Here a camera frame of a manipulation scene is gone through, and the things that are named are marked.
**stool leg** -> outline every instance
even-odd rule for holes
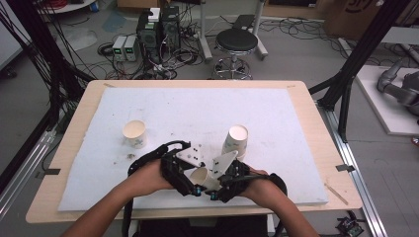
[[[236,62],[237,62],[237,55],[232,54],[231,55],[231,65],[230,65],[231,79],[234,79],[234,72],[236,70]]]

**metal post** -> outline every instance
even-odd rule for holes
[[[206,4],[206,0],[201,0],[201,31],[198,32],[198,37],[204,58],[206,62],[210,62],[212,60],[212,53],[210,52],[210,47],[206,39]]]

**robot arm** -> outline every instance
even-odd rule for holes
[[[407,74],[404,77],[402,87],[392,84],[397,77],[397,72],[402,64],[401,59],[384,71],[378,78],[377,89],[395,99],[414,115],[419,116],[419,72]]]

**electronic equipment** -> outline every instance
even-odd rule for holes
[[[165,36],[166,47],[170,50],[181,48],[179,28],[179,7],[172,6],[162,9],[161,23]]]
[[[139,56],[139,44],[136,36],[129,36],[126,38],[126,44],[124,45],[126,51],[126,60],[137,61]]]
[[[160,21],[160,8],[150,8],[150,13],[148,14],[148,22],[158,21]]]
[[[140,50],[144,61],[151,60],[153,63],[160,64],[160,45],[162,43],[162,29],[160,22],[149,22],[148,12],[145,10],[138,18],[136,33],[141,44]]]
[[[114,51],[114,59],[116,61],[126,61],[126,51],[124,50],[124,45],[126,44],[126,37],[118,37],[112,46]]]

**paper cup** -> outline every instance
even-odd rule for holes
[[[124,137],[135,149],[141,149],[147,144],[145,124],[141,120],[132,120],[126,124],[123,130]]]
[[[200,167],[192,172],[189,180],[194,185],[200,185],[207,188],[207,191],[219,190],[219,180],[212,177],[210,170]]]
[[[233,150],[238,151],[237,159],[243,161],[246,155],[247,138],[249,132],[243,125],[234,125],[228,131],[228,135],[225,138],[224,144],[222,145],[222,153],[225,154]]]

